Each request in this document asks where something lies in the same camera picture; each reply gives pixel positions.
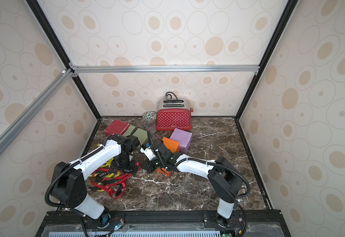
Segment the red gift box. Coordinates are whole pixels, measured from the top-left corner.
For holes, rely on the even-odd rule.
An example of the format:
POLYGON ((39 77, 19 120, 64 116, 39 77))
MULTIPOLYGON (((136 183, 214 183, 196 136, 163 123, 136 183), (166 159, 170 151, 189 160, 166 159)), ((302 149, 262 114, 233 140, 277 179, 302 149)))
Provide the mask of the red gift box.
POLYGON ((105 136, 113 135, 113 134, 124 134, 128 128, 130 127, 130 124, 123 122, 121 120, 115 119, 105 130, 104 134, 105 136))

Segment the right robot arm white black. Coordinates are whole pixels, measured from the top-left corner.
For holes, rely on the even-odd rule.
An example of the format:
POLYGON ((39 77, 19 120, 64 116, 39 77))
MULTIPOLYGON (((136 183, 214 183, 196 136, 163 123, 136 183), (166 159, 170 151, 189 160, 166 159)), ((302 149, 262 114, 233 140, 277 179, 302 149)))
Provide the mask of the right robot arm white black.
POLYGON ((165 172, 191 173, 209 180, 220 199, 219 219, 229 220, 239 200, 251 194, 247 179, 225 158, 203 160, 182 152, 172 153, 164 143, 156 148, 143 145, 140 152, 147 157, 143 169, 149 173, 160 168, 165 172))

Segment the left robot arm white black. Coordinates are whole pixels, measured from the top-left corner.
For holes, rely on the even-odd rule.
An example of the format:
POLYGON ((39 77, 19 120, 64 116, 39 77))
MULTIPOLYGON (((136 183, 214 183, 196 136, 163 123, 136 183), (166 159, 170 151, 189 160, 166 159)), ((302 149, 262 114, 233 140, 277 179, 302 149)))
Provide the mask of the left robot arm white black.
POLYGON ((109 221, 109 211, 87 193, 85 181, 110 159, 114 160, 116 170, 137 172, 138 167, 131 161, 131 155, 139 145, 136 136, 113 134, 85 156, 68 164, 60 162, 55 166, 52 181, 45 192, 46 204, 74 210, 104 226, 109 221))

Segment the yellow ribbon of red box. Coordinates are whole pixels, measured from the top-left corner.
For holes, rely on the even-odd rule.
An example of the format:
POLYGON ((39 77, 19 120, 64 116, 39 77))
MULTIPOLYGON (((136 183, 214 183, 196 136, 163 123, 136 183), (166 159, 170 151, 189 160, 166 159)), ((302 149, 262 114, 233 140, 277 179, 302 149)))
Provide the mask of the yellow ribbon of red box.
POLYGON ((96 170, 93 178, 95 183, 95 189, 98 192, 108 192, 110 195, 114 195, 116 192, 122 192, 123 185, 123 173, 111 167, 112 159, 102 165, 96 170))

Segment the green gift box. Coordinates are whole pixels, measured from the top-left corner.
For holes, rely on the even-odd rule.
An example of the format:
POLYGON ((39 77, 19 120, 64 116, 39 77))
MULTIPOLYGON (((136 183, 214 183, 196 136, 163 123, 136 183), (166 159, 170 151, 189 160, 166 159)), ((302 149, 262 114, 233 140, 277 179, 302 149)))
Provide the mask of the green gift box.
MULTIPOLYGON (((131 134, 131 132, 135 129, 136 127, 134 125, 130 125, 128 129, 123 133, 123 136, 128 136, 131 134)), ((140 145, 148 143, 148 137, 147 137, 147 131, 143 130, 141 128, 138 128, 135 133, 133 133, 133 136, 137 137, 138 140, 140 141, 140 145)))

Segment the purple gift box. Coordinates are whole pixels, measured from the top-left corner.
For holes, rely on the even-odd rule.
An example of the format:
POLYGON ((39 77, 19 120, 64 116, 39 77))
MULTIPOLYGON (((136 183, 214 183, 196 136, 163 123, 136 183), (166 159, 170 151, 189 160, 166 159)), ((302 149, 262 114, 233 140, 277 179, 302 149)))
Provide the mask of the purple gift box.
POLYGON ((192 141, 193 134, 191 132, 176 128, 170 136, 170 139, 179 142, 179 151, 187 153, 192 141))

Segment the orange gift box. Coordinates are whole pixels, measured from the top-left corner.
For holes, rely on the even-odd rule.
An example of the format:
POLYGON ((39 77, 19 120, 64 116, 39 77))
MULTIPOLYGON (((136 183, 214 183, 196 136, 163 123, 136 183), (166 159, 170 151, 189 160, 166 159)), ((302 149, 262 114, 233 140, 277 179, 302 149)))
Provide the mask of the orange gift box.
POLYGON ((157 156, 155 162, 156 170, 165 176, 170 176, 172 172, 167 171, 167 169, 173 166, 172 159, 174 153, 179 152, 179 142, 164 137, 154 143, 154 148, 156 149, 155 154, 157 156))

